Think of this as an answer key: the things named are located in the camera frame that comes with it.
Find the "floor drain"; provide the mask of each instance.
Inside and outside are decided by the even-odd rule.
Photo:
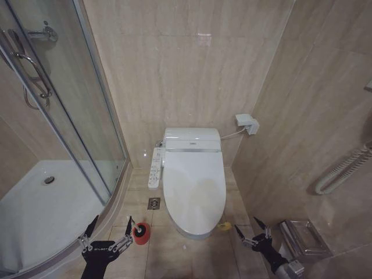
[[[55,180],[54,176],[48,176],[46,179],[44,179],[45,184],[50,184]]]
[[[160,208],[160,198],[149,198],[147,210],[156,210]]]

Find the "stainless steel holder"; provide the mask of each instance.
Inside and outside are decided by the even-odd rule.
[[[294,259],[314,263],[332,256],[327,244],[309,219],[284,220],[279,224],[279,228]]]

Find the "shower hose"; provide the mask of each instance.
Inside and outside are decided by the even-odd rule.
[[[315,192],[319,195],[331,193],[371,158],[372,141],[364,144],[363,148],[354,151],[350,157],[321,178],[315,186]]]

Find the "toilet tank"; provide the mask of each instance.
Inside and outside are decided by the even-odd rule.
[[[221,139],[214,128],[167,128],[163,146],[166,149],[218,149]]]

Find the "white toilet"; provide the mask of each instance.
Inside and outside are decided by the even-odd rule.
[[[167,128],[163,191],[178,231],[203,239],[220,221],[226,184],[219,132],[212,128]]]

